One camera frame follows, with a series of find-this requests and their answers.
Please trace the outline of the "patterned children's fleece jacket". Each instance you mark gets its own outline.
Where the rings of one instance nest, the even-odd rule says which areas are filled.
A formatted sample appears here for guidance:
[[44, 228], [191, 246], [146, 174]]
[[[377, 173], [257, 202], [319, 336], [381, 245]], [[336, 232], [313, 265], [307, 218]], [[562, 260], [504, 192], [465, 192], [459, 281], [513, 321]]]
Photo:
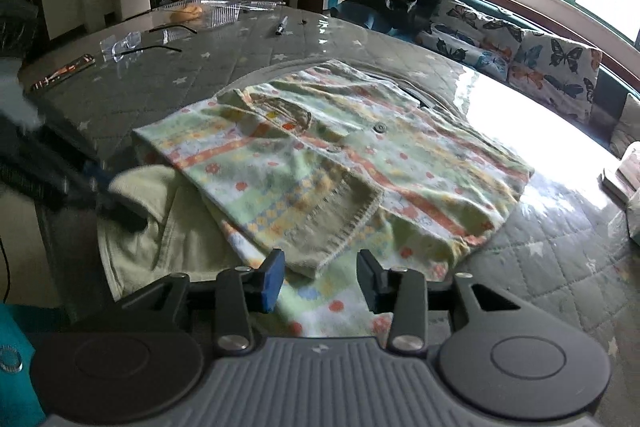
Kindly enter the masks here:
[[134, 130], [136, 168], [112, 189], [148, 212], [142, 232], [100, 220], [108, 288], [124, 298], [165, 275], [195, 282], [257, 268], [273, 249], [285, 279], [262, 329], [384, 338], [356, 257], [442, 281], [518, 205], [533, 169], [436, 94], [421, 108], [368, 66], [296, 61]]

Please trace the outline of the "grey quilted star table cover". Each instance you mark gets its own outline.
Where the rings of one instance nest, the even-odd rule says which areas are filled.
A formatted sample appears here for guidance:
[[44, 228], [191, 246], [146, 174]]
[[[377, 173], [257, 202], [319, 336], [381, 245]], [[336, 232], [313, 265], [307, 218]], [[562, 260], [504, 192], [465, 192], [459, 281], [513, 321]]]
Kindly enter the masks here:
[[[283, 17], [282, 36], [274, 31]], [[304, 19], [308, 23], [301, 25]], [[600, 187], [613, 158], [577, 128], [474, 70], [414, 44], [311, 12], [247, 13], [232, 25], [85, 72], [42, 92], [115, 170], [134, 165], [131, 132], [255, 70], [295, 60], [397, 72], [459, 109], [535, 173], [518, 209], [463, 268], [579, 327], [608, 351], [613, 375], [598, 410], [605, 426], [639, 421], [639, 249], [623, 207]]]

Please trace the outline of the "clear safety glasses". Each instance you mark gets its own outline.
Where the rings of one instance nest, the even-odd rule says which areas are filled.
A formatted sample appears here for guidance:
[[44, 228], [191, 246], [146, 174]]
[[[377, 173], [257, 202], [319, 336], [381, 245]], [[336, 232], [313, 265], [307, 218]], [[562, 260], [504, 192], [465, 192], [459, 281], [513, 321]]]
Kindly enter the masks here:
[[139, 55], [145, 51], [164, 50], [180, 53], [180, 42], [196, 36], [198, 31], [187, 24], [165, 24], [146, 31], [130, 31], [121, 39], [114, 36], [100, 42], [104, 62], [122, 61], [126, 56]]

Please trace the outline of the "pink tissue box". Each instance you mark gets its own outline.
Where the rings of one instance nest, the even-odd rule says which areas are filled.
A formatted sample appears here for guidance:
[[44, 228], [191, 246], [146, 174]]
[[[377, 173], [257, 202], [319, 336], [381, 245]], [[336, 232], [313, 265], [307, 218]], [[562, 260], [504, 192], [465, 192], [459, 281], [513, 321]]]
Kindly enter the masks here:
[[640, 243], [639, 142], [631, 143], [616, 166], [605, 167], [601, 185], [625, 205], [629, 238]]

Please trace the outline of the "bread roll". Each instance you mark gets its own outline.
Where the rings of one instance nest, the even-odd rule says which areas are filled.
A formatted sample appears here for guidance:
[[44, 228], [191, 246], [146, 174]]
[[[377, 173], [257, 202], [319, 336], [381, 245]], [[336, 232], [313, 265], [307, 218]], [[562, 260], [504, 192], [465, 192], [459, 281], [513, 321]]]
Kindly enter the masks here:
[[170, 14], [170, 20], [176, 24], [182, 24], [184, 22], [190, 22], [190, 20], [197, 20], [203, 15], [203, 8], [200, 4], [188, 3], [183, 6], [178, 6], [177, 9], [172, 10]]

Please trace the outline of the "clear plastic food tray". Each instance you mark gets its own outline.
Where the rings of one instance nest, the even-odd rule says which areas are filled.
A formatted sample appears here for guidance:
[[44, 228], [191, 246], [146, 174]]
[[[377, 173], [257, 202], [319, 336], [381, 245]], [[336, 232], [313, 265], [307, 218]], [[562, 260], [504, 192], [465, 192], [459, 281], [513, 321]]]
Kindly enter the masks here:
[[233, 24], [241, 13], [271, 12], [283, 5], [282, 1], [267, 0], [182, 0], [164, 4], [158, 10], [168, 12], [170, 20], [172, 10], [188, 3], [200, 4], [203, 8], [203, 15], [197, 20], [190, 20], [190, 22], [183, 24], [197, 24], [206, 27]]

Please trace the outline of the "black marker pen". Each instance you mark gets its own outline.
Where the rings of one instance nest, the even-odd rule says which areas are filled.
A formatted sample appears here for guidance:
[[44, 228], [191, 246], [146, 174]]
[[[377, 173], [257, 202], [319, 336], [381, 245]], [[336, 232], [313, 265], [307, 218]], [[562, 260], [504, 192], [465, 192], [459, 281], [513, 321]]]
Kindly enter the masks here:
[[274, 34], [276, 36], [282, 36], [285, 32], [286, 26], [288, 26], [288, 17], [285, 16], [282, 18], [282, 20], [280, 20], [280, 22], [277, 24], [276, 30], [274, 31]]

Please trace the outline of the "grey white cushion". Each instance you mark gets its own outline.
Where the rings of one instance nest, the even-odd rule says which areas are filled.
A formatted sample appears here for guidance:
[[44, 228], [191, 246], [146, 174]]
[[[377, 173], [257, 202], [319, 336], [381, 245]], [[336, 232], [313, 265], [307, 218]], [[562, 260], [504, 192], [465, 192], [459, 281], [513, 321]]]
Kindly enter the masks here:
[[623, 113], [616, 124], [610, 141], [610, 151], [621, 158], [631, 143], [640, 140], [640, 103], [631, 93], [627, 94]]

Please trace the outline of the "black round table hotplate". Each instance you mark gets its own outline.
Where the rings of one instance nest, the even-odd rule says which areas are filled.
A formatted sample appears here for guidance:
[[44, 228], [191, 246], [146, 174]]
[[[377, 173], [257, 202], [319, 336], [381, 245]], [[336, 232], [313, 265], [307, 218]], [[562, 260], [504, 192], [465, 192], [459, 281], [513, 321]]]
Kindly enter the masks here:
[[428, 92], [425, 92], [418, 87], [416, 87], [413, 83], [406, 80], [395, 80], [394, 83], [396, 86], [414, 98], [421, 108], [435, 108], [437, 104], [436, 98], [433, 98]]

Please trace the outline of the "butterfly print pillow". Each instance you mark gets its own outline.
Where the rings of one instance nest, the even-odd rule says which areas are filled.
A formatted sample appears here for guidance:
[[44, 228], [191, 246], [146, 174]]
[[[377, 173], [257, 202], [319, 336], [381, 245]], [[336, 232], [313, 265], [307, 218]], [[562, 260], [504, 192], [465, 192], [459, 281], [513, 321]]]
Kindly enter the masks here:
[[521, 28], [458, 0], [440, 0], [416, 43], [506, 84], [553, 110], [588, 124], [602, 52]]

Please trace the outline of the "black bag on sofa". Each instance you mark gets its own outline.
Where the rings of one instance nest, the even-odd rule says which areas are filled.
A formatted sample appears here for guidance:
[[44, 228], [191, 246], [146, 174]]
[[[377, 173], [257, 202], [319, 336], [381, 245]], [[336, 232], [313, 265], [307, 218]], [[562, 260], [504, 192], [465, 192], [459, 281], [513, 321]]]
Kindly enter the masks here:
[[440, 0], [345, 0], [330, 9], [339, 20], [385, 35], [416, 35], [427, 28]]

